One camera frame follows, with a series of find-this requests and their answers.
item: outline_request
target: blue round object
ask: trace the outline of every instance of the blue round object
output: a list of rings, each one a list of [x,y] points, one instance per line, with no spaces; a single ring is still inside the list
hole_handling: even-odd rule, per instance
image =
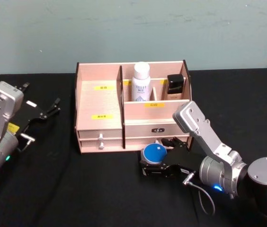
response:
[[[167,155],[167,150],[159,143],[151,143],[144,148],[143,154],[149,163],[159,164]]]

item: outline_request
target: black table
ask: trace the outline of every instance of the black table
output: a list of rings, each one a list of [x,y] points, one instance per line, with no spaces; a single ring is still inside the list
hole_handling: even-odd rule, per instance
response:
[[[191,77],[193,100],[220,139],[245,162],[267,156],[267,69],[191,71]],[[176,179],[142,177],[135,152],[81,155],[73,136],[74,78],[0,75],[13,85],[30,82],[25,97],[40,107],[59,97],[62,108],[30,128],[36,142],[1,169],[0,227],[259,226],[251,206],[211,189],[216,215],[205,215],[196,190]],[[202,152],[196,143],[193,151]]]

